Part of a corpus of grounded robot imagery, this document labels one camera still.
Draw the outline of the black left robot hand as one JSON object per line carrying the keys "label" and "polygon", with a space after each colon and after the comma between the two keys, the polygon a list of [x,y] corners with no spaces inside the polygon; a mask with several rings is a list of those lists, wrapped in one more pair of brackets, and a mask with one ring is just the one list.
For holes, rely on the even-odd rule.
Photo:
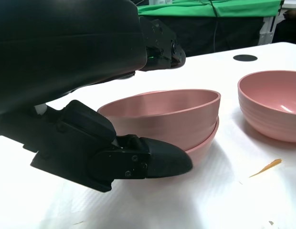
{"label": "black left robot hand", "polygon": [[129,0],[0,0],[0,135],[35,153],[31,166],[108,192],[116,179],[189,172],[180,148],[136,135],[73,100],[79,88],[182,67],[184,50],[158,20]]}

